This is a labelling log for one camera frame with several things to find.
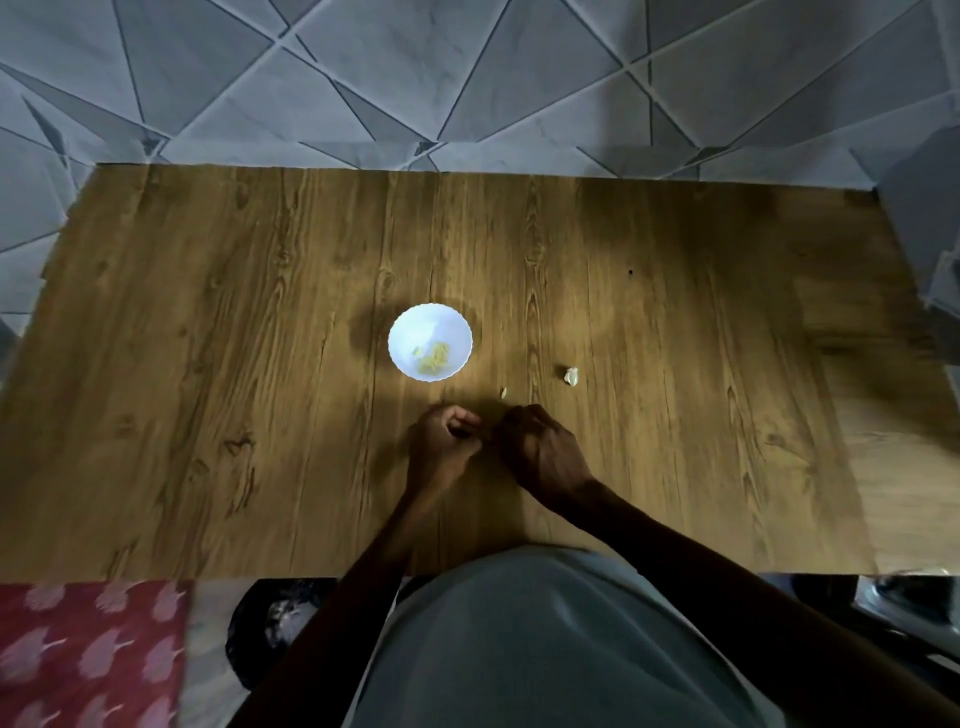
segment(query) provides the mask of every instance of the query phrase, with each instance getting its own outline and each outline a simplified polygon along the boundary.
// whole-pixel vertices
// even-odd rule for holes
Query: white leaf print
[[[8,683],[27,683],[36,677],[40,669],[43,651],[66,642],[56,640],[45,643],[50,627],[32,629],[0,653],[0,676]]]
[[[154,619],[156,621],[170,621],[177,613],[177,603],[185,592],[177,591],[177,582],[168,581],[156,595],[154,603]]]
[[[97,695],[86,704],[84,711],[77,718],[77,728],[104,728],[104,721],[111,713],[123,708],[123,703],[107,708],[107,696]]]
[[[62,584],[35,584],[23,597],[23,603],[31,612],[42,612],[60,604],[65,593]]]
[[[170,698],[159,697],[140,716],[136,728],[167,728],[173,716],[170,712]]]
[[[174,649],[174,638],[164,637],[147,653],[143,663],[143,679],[150,683],[162,683],[174,668],[174,658],[183,650]]]
[[[97,609],[107,613],[123,612],[127,609],[127,592],[138,583],[136,581],[109,582],[97,597],[95,602]]]
[[[44,725],[49,723],[59,714],[60,711],[57,711],[51,716],[45,716],[43,714],[43,701],[35,700],[22,711],[20,711],[20,715],[16,717],[12,728],[43,728]]]
[[[133,640],[119,643],[117,641],[119,636],[120,628],[110,627],[104,634],[87,645],[83,657],[77,664],[77,671],[88,680],[103,677],[110,672],[114,653],[121,647],[133,644]]]

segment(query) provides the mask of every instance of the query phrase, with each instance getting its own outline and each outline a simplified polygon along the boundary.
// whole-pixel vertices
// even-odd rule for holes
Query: person's right hand
[[[539,404],[508,410],[493,442],[520,487],[552,511],[563,514],[596,482],[577,438]]]

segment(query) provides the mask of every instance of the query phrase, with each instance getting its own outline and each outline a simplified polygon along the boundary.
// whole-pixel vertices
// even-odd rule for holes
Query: person's left arm
[[[480,448],[480,418],[456,405],[411,428],[407,487],[393,515],[230,722],[339,726],[393,604],[420,527]]]

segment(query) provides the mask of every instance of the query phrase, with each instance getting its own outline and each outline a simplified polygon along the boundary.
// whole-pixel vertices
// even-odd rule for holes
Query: red fabric
[[[183,681],[186,582],[0,585],[0,728],[162,728]]]

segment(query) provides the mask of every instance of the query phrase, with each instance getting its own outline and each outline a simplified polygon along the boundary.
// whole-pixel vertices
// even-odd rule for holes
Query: person's right arm
[[[811,726],[960,726],[960,708],[871,644],[597,481],[539,405],[510,410],[494,441],[520,486],[629,561],[790,715]]]

